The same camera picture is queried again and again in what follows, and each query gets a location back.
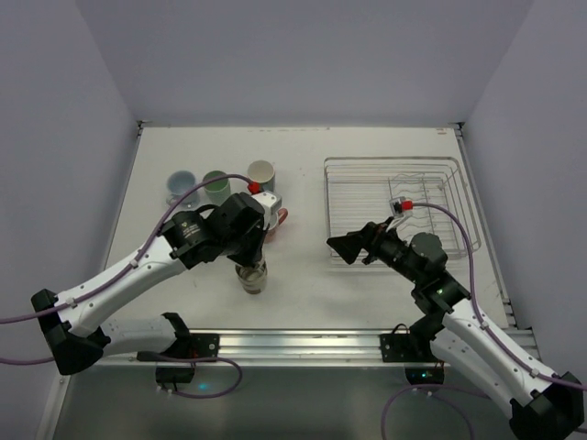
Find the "sage green cup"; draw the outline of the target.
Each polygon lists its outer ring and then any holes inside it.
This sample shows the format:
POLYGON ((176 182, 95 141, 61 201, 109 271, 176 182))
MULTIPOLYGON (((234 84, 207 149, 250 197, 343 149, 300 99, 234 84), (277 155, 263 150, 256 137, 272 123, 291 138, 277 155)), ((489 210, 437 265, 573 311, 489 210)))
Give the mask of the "sage green cup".
POLYGON ((220 205, 231 194, 230 182, 225 175, 221 170, 211 170, 204 176, 207 182, 204 191, 211 204, 220 205))

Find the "pink mug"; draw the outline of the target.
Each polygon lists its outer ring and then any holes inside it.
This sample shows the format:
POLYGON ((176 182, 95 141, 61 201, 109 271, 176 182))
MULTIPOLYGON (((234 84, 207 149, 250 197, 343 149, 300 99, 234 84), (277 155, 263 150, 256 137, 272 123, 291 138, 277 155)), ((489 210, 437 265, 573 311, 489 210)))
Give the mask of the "pink mug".
POLYGON ((270 222, 265 234, 264 243, 270 243, 273 241, 278 228, 283 224, 283 222, 287 219, 289 215, 289 211, 287 208, 279 208, 275 214, 273 214, 270 218, 270 222))

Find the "cream cup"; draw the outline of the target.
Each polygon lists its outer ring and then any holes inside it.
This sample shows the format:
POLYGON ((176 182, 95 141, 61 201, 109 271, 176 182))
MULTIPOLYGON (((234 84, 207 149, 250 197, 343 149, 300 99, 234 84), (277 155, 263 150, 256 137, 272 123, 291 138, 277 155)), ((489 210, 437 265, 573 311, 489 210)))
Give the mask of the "cream cup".
POLYGON ((243 290, 248 294, 259 294, 267 285, 267 264, 260 262, 254 267, 235 267, 238 280, 243 290))

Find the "teal grey mug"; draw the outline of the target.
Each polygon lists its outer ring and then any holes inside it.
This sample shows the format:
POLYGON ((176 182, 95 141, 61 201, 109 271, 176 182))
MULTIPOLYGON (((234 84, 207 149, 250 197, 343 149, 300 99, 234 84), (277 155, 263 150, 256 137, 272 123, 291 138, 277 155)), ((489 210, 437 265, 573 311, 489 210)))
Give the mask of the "teal grey mug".
POLYGON ((262 190, 275 190, 275 169, 267 160, 259 159, 250 163, 247 169, 248 177, 258 183, 262 190))

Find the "pale blue footed cup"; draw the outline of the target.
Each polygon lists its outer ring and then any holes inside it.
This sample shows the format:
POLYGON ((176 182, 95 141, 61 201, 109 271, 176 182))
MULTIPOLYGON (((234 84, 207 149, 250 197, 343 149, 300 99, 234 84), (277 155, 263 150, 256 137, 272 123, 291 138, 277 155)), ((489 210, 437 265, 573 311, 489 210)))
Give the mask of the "pale blue footed cup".
MULTIPOLYGON (((185 193, 191 190, 197 184, 197 179, 193 173, 188 170, 178 170, 170 175, 166 182, 168 196, 167 205, 173 205, 185 193)), ((182 205, 198 205, 200 197, 198 192, 191 193, 182 201, 182 205)))

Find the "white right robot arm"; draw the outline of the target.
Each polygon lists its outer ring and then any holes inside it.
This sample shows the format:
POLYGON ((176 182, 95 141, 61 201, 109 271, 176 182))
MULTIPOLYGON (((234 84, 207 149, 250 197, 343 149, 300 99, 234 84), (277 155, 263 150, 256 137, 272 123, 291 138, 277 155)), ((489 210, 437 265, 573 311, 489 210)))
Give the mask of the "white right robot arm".
POLYGON ((413 350, 450 364, 506 415, 518 439, 565 439, 585 421, 584 392, 519 346, 447 270, 440 239, 418 233, 405 242, 394 229, 369 222, 327 239, 346 263, 379 260, 414 285, 423 317, 406 335, 413 350))

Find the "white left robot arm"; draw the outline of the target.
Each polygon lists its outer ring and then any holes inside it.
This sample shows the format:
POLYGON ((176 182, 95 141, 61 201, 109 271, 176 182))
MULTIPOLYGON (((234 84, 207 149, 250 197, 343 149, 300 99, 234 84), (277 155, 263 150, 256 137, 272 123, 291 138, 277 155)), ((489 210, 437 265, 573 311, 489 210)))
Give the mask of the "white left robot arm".
POLYGON ((67 291, 43 289, 31 298, 39 326, 62 375, 103 357, 138 352, 192 358, 194 340, 177 313, 120 321, 114 314, 154 286, 225 256, 241 267, 262 260, 271 216, 282 205, 272 192, 230 195, 220 205, 178 211, 134 253, 67 291))

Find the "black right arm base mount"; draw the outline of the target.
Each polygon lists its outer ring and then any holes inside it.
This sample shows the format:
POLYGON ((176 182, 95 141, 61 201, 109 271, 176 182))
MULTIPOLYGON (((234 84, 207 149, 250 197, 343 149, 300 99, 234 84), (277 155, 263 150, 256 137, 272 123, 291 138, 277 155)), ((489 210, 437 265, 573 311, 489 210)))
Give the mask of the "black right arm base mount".
POLYGON ((440 315, 424 316, 410 326, 397 324, 379 334, 384 363, 404 364, 411 385, 441 385, 445 382, 444 362, 432 354, 430 343, 444 329, 440 315))

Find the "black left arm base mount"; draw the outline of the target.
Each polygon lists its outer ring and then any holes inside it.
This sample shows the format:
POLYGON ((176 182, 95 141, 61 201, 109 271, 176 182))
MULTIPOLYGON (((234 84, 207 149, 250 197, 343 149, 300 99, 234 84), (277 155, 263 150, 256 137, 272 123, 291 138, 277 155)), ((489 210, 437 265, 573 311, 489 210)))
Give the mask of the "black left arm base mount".
MULTIPOLYGON (((175 336, 172 344, 161 352, 139 351, 137 360, 140 362, 162 362, 162 357, 178 359, 216 358, 219 351, 220 335, 218 333, 192 333, 177 313, 164 313, 162 317, 172 326, 175 336)), ((161 387, 171 386, 179 391, 179 385, 192 382, 196 372, 195 364, 184 364, 182 367, 156 367, 155 381, 161 387)))

